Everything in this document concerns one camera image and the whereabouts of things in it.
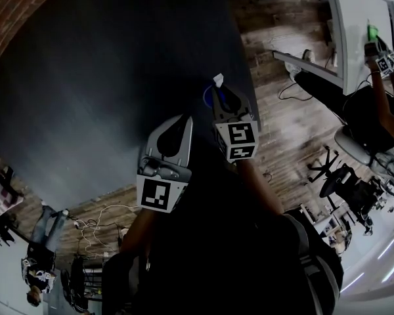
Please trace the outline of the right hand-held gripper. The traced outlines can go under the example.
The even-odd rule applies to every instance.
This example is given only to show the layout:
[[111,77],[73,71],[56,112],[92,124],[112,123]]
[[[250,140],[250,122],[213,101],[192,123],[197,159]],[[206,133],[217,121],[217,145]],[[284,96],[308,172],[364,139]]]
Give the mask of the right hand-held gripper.
[[254,158],[259,146],[258,124],[254,120],[246,95],[223,85],[223,91],[211,87],[213,127],[219,149],[229,163]]

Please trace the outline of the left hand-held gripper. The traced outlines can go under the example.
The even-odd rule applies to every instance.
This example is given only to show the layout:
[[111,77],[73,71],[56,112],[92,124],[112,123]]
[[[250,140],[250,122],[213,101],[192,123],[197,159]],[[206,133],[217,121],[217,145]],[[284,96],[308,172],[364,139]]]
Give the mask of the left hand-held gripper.
[[192,132],[193,120],[186,114],[172,117],[152,131],[146,143],[148,156],[140,160],[137,171],[139,207],[164,213],[174,210],[192,176],[187,169]]

